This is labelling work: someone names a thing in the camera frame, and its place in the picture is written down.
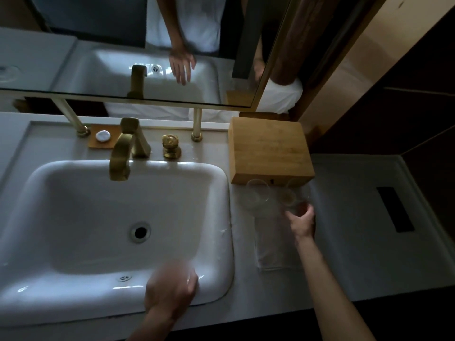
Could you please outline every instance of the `white sink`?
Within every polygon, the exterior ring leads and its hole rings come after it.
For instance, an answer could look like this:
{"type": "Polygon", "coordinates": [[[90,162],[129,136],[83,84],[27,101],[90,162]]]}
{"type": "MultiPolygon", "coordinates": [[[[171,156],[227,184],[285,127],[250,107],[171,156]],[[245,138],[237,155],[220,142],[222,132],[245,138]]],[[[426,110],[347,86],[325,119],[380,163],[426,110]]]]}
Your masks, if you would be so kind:
{"type": "Polygon", "coordinates": [[[112,182],[108,170],[108,160],[57,161],[30,176],[0,240],[2,327],[144,311],[149,276],[173,258],[199,275],[192,304],[228,291],[224,171],[132,161],[128,181],[112,182]]]}
{"type": "Polygon", "coordinates": [[[177,84],[167,53],[151,53],[144,49],[122,46],[90,47],[79,42],[52,91],[72,94],[126,98],[131,87],[134,64],[147,66],[144,98],[191,103],[220,104],[216,67],[198,57],[191,81],[177,84]]]}

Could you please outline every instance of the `round white soap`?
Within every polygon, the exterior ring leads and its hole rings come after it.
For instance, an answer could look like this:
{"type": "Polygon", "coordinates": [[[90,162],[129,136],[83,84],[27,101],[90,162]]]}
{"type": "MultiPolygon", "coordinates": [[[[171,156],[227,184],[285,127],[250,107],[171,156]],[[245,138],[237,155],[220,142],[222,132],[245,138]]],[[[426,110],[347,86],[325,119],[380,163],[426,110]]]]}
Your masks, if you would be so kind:
{"type": "Polygon", "coordinates": [[[102,130],[96,133],[95,138],[99,142],[108,142],[111,139],[111,133],[107,130],[102,130]]]}

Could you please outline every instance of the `mirror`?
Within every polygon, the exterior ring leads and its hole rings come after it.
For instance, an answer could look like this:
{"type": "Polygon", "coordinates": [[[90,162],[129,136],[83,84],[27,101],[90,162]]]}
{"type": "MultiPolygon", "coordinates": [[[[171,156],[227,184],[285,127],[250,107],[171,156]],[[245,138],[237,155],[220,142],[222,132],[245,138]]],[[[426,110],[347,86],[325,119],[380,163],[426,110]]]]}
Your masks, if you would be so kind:
{"type": "Polygon", "coordinates": [[[242,110],[265,88],[290,0],[22,3],[37,28],[0,23],[2,90],[242,110]]]}

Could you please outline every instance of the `black rectangular slot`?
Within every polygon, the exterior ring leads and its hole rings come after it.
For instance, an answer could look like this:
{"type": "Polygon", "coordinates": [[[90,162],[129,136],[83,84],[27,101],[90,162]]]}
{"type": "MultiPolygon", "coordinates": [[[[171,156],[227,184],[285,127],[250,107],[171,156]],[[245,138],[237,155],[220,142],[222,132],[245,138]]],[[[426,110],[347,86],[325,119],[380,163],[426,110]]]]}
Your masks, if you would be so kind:
{"type": "Polygon", "coordinates": [[[389,212],[389,216],[397,232],[415,231],[411,219],[400,201],[395,189],[391,186],[377,187],[382,202],[389,212]]]}

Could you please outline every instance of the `hand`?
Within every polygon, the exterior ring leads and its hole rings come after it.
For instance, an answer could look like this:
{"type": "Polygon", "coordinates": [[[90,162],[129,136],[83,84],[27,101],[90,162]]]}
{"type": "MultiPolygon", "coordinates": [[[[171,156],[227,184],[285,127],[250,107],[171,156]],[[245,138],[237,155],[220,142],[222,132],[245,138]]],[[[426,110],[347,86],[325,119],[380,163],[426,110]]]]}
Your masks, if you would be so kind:
{"type": "Polygon", "coordinates": [[[152,308],[176,321],[190,305],[196,294],[197,274],[182,262],[164,265],[147,282],[144,305],[146,313],[152,308]]]}
{"type": "Polygon", "coordinates": [[[191,79],[191,68],[196,67],[196,59],[194,56],[187,51],[184,45],[173,47],[169,53],[169,63],[171,64],[172,74],[177,79],[177,83],[181,83],[183,86],[187,84],[185,80],[185,69],[187,71],[187,80],[190,82],[191,79]]]}
{"type": "Polygon", "coordinates": [[[284,212],[289,221],[291,222],[291,229],[294,233],[297,242],[305,239],[314,239],[314,207],[308,204],[308,208],[302,216],[296,216],[289,211],[284,212]]]}
{"type": "Polygon", "coordinates": [[[262,74],[264,74],[265,63],[262,58],[255,58],[253,61],[253,68],[254,68],[254,79],[256,82],[262,78],[262,74]]]}

